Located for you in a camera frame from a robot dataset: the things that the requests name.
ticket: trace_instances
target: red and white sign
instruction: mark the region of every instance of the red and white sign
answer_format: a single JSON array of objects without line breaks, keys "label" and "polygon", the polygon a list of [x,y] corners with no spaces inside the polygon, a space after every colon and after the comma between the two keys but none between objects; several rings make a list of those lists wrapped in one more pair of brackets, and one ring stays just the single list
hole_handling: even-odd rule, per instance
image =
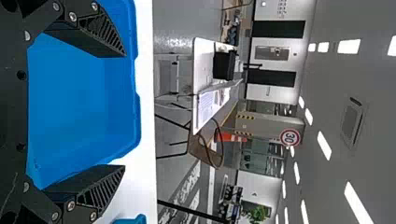
[{"label": "red and white sign", "polygon": [[286,129],[280,134],[280,141],[286,147],[298,146],[301,142],[300,133],[294,129]]}]

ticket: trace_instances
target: table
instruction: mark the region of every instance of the table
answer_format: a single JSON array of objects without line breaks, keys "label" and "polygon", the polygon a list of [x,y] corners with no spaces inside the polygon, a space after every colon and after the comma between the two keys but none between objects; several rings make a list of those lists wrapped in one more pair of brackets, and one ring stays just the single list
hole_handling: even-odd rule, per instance
[{"label": "table", "polygon": [[135,80],[140,96],[142,139],[125,157],[111,162],[126,165],[125,175],[110,206],[95,224],[109,224],[117,218],[146,215],[148,223],[158,223],[153,102],[153,23],[152,1],[134,0],[139,55]]}]

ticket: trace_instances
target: floor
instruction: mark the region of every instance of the floor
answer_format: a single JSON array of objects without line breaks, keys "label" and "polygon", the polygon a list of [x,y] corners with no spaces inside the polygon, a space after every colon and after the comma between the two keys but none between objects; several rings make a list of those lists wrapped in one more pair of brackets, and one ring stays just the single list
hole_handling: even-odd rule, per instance
[{"label": "floor", "polygon": [[[191,41],[196,36],[219,40],[221,8],[221,0],[154,0],[154,53],[191,53]],[[184,110],[159,106],[156,106],[156,113],[181,124],[191,118]],[[233,123],[234,119],[229,119],[225,125],[231,127]],[[186,149],[186,145],[170,147],[169,144],[186,140],[187,131],[161,119],[156,119],[155,125],[157,157]],[[225,167],[217,171],[191,155],[157,160],[158,199],[216,214],[213,208],[219,201],[224,176],[228,176],[229,183],[235,183],[236,176],[236,170],[231,167],[235,164],[233,154],[238,147],[228,144],[225,148]],[[206,220],[175,214],[162,206],[158,206],[158,211],[159,223],[206,223]]]}]

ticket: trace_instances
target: blue plastic bin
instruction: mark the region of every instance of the blue plastic bin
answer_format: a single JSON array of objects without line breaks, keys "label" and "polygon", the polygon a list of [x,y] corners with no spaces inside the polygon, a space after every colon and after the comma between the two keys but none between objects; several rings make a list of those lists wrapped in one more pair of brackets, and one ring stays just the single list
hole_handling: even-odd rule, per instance
[{"label": "blue plastic bin", "polygon": [[118,219],[113,224],[146,224],[146,217],[144,215],[137,216],[136,219]]},{"label": "blue plastic bin", "polygon": [[40,189],[120,158],[140,141],[134,2],[98,2],[115,23],[126,58],[95,58],[44,34],[28,49],[27,174]]}]

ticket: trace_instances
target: air vent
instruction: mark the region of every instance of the air vent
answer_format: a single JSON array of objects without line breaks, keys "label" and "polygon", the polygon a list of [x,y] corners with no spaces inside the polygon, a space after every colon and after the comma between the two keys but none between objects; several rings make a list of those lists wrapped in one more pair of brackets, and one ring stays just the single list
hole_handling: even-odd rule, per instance
[{"label": "air vent", "polygon": [[349,149],[353,149],[358,143],[364,112],[365,107],[361,101],[354,97],[347,99],[341,122],[341,137]]}]

